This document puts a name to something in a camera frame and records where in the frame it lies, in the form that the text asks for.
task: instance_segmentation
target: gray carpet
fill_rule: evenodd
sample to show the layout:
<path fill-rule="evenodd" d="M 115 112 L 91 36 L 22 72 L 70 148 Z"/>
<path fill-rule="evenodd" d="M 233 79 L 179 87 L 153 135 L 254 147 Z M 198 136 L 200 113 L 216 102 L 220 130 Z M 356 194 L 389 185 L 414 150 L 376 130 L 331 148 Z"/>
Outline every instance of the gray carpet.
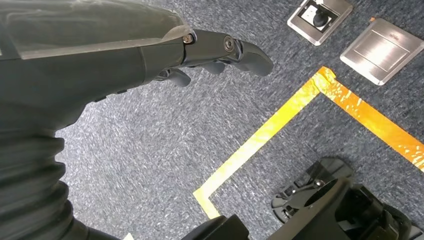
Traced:
<path fill-rule="evenodd" d="M 186 88 L 154 82 L 90 104 L 59 132 L 57 157 L 78 219 L 123 238 L 182 238 L 207 220 L 192 193 L 321 66 L 382 114 L 424 142 L 424 53 L 377 87 L 339 60 L 381 17 L 424 39 L 420 0 L 351 0 L 353 13 L 320 47 L 286 24 L 300 0 L 163 0 L 194 27 L 259 45 L 275 62 L 265 78 L 231 67 L 219 76 L 188 69 Z M 424 174 L 325 96 L 318 96 L 212 196 L 263 240 L 280 223 L 270 201 L 325 156 L 345 159 L 356 180 L 424 227 Z"/>

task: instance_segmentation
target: screw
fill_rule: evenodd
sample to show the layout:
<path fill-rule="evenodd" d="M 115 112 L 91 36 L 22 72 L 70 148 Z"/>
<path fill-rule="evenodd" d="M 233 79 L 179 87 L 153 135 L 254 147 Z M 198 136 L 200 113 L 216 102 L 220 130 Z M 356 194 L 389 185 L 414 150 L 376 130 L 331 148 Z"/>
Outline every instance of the screw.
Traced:
<path fill-rule="evenodd" d="M 315 181 L 315 184 L 316 184 L 318 187 L 321 187 L 321 186 L 323 186 L 323 185 L 324 185 L 324 182 L 323 182 L 323 181 L 321 181 L 321 180 L 316 180 L 316 181 Z"/>
<path fill-rule="evenodd" d="M 234 39 L 230 36 L 224 38 L 225 51 L 231 53 L 234 50 Z"/>
<path fill-rule="evenodd" d="M 187 34 L 182 37 L 182 42 L 185 44 L 191 44 L 195 39 L 193 38 L 193 35 Z"/>

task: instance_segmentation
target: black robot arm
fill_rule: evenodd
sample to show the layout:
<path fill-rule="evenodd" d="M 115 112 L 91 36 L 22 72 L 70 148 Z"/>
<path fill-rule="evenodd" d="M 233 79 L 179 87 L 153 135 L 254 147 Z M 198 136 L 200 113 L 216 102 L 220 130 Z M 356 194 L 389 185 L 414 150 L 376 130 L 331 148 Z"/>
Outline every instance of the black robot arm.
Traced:
<path fill-rule="evenodd" d="M 5 9 L 0 9 L 4 23 L 0 25 L 1 240 L 117 239 L 74 219 L 68 186 L 59 181 L 65 165 L 56 162 L 55 155 L 63 150 L 64 140 L 55 133 L 75 123 L 88 103 L 153 80 L 186 86 L 190 78 L 180 70 L 184 67 L 220 74 L 225 65 L 235 65 L 259 76 L 273 68 L 257 46 L 202 30 L 152 45 L 23 55 L 17 44 L 30 39 L 19 43 L 10 35 L 2 15 Z M 19 18 L 13 23 L 21 31 L 33 30 Z"/>

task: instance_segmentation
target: black plastic mount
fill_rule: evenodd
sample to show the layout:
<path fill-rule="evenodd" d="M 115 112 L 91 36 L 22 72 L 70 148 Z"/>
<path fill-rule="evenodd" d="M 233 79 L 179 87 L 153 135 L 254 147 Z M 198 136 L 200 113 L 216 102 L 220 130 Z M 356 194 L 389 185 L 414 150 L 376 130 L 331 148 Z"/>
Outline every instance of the black plastic mount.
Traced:
<path fill-rule="evenodd" d="M 323 158 L 272 200 L 284 224 L 269 240 L 424 240 L 424 233 L 396 208 L 353 184 L 353 170 Z"/>
<path fill-rule="evenodd" d="M 274 197 L 272 211 L 282 223 L 286 223 L 325 184 L 342 177 L 350 178 L 353 173 L 338 158 L 322 158 Z"/>

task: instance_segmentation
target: floor marking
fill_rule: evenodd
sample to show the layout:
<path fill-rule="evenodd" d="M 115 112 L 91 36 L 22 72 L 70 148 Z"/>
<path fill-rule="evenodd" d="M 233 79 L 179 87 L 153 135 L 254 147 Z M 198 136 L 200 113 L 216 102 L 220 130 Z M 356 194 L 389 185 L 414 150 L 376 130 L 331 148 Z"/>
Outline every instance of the floor marking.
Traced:
<path fill-rule="evenodd" d="M 424 144 L 336 81 L 333 71 L 323 66 L 193 193 L 210 219 L 220 214 L 209 197 L 319 93 L 424 172 Z"/>

